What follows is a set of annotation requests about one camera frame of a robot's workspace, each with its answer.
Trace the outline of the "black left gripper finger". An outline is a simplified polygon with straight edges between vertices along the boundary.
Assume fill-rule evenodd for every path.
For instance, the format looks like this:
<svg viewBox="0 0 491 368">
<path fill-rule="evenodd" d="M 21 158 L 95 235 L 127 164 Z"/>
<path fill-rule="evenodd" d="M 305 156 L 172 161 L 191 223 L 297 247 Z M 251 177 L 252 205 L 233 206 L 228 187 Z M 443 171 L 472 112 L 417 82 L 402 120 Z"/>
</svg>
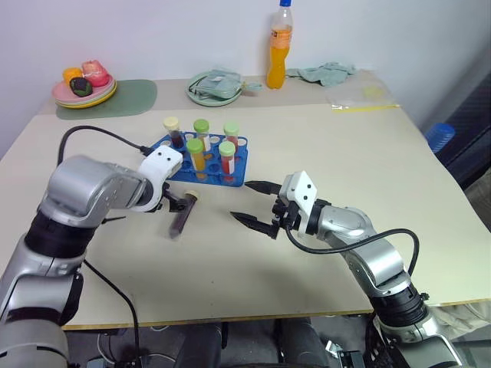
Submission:
<svg viewBox="0 0 491 368">
<path fill-rule="evenodd" d="M 179 198 L 176 195 L 170 193 L 169 194 L 169 211 L 170 212 L 182 212 L 188 206 L 187 198 Z"/>
</svg>

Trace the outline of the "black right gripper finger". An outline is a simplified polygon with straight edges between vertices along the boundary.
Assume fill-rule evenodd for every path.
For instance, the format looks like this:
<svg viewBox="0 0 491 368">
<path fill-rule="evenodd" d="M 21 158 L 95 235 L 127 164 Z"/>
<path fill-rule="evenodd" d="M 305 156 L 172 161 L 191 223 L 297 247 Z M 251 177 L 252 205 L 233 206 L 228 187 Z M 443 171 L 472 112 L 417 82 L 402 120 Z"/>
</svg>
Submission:
<svg viewBox="0 0 491 368">
<path fill-rule="evenodd" d="M 255 190 L 256 192 L 260 192 L 266 195 L 278 195 L 281 189 L 281 185 L 269 181 L 262 180 L 250 180 L 244 182 L 244 185 L 250 189 Z"/>
<path fill-rule="evenodd" d="M 230 212 L 230 215 L 243 224 L 245 227 L 260 232 L 272 239 L 276 239 L 278 235 L 279 225 L 277 222 L 265 223 L 259 221 L 255 216 L 245 214 L 242 212 Z"/>
</svg>

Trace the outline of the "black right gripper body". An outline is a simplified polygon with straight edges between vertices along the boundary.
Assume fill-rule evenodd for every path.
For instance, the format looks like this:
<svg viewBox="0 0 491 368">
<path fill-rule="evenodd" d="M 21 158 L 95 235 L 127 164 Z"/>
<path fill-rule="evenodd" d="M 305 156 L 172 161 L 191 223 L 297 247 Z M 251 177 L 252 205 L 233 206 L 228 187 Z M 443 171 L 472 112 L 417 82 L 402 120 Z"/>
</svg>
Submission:
<svg viewBox="0 0 491 368">
<path fill-rule="evenodd" d="M 299 206 L 296 202 L 284 202 L 278 195 L 272 207 L 272 224 L 277 228 L 298 230 L 300 226 Z"/>
</svg>

